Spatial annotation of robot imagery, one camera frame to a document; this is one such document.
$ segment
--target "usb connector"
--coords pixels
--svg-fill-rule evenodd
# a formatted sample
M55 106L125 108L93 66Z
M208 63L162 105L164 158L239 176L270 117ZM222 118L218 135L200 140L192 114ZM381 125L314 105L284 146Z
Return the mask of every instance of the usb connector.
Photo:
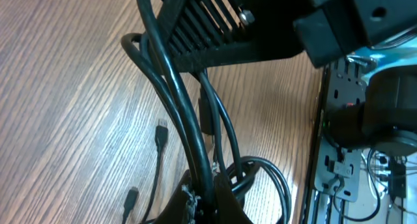
M164 119L158 120L158 125L155 128L155 144L158 152L161 152L168 142L168 123Z
M203 133L206 153L208 154L214 148L214 127L211 117L210 102L203 88L200 89L200 98L198 99L200 129Z
M138 196L139 196L139 191L137 190L137 188L135 187L130 188L128 195L126 196L126 200L124 201L124 212L123 212L122 224L125 224L127 222L129 214L133 210Z

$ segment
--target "cable plug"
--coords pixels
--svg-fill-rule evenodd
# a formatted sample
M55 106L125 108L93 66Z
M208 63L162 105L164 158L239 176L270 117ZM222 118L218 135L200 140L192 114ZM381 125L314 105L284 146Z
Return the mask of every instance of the cable plug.
M158 120L158 125L155 128L155 144L158 153L162 152L168 142L168 123L164 119Z
M200 116L200 129L201 133L203 133L206 153L208 154L214 148L214 126L209 98L203 88L200 88L198 108Z
M130 188L126 199L124 200L124 212L122 224L127 222L130 212L133 210L133 207L136 204L137 197L139 196L139 190L136 187Z

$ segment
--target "wire harness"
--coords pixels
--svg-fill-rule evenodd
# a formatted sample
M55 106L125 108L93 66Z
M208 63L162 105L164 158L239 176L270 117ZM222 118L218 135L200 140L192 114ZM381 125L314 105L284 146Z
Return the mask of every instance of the wire harness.
M212 169L190 97L160 36L158 24L152 11L151 0L136 1L147 33L124 35L121 39L122 47L129 58L152 83L178 131L190 168L193 191L201 198L200 201L204 206L215 207ZM139 43L140 51L136 48L134 42ZM152 61L149 58L150 53L153 54L152 57L155 57ZM157 68L162 71L165 79L157 73ZM211 114L212 118L215 158L220 168L220 176L227 179L233 195L243 207L244 196L253 185L255 174L260 168L264 169L272 179L280 196L282 215L278 223L288 223L291 217L292 204L291 193L284 175L272 162L266 159L255 156L240 157L237 137L231 119L210 84L207 71L191 75L200 82L201 88L207 95L210 113L206 114ZM226 168L223 160L220 119L222 119L229 137L234 161L228 168Z

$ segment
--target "black device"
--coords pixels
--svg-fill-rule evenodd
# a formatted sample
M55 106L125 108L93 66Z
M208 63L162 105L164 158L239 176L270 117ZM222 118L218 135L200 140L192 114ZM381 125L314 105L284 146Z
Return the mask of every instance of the black device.
M137 0L146 33L125 35L122 46L154 85L180 135L190 170L184 174L164 211L149 223L251 223L242 207L244 195L260 168L271 177L280 195L282 216L278 223L289 221L291 194L283 175L265 159L240 157L229 116L206 75L206 69L211 66L284 59L304 50L317 68L335 60L333 66L343 64L340 67L344 73L340 75L344 82L338 81L338 78L342 80L338 72L329 66L324 72L330 75L326 78L331 78L333 82L329 83L335 86L350 81L356 85L352 96L359 95L360 99L357 103L355 98L348 103L326 104L319 115L320 125L324 124L314 150L317 155L321 154L322 147L332 152L333 159L327 155L326 168L339 185L328 195L345 194L339 200L333 199L340 214L338 221L348 217L344 215L344 201L342 206L336 203L349 200L346 196L354 189L357 176L357 159L349 153L353 155L359 148L371 147L405 156L417 150L415 68L381 72L371 79L367 91L360 81L360 72L375 64L361 57L345 58L362 46L375 48L383 40L415 25L415 0L162 1L156 17L151 0ZM410 33L402 39L409 38ZM139 43L140 51L134 42ZM201 127L180 72L191 73L201 83L200 114L210 116L201 118L205 119ZM326 91L323 98L329 100L328 95ZM228 168L223 162L220 117L233 153L234 164ZM213 136L209 138L214 140L214 161L218 163L219 173L210 166L201 131ZM235 183L231 181L233 177L237 178ZM325 179L320 183L323 193L333 188Z

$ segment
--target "wood grain surface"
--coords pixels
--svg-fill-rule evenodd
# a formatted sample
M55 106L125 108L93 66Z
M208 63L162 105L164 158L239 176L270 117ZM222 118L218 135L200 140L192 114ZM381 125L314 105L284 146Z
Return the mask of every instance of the wood grain surface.
M156 165L156 119L168 119L119 44L143 30L135 0L0 0L0 223L120 223L131 186L140 196L128 223L139 222ZM241 154L265 157L287 177L298 222L321 71L301 54L211 68L209 76ZM199 85L183 77L197 108ZM150 217L187 168L171 122L169 129ZM256 223L280 216L264 172L245 211Z

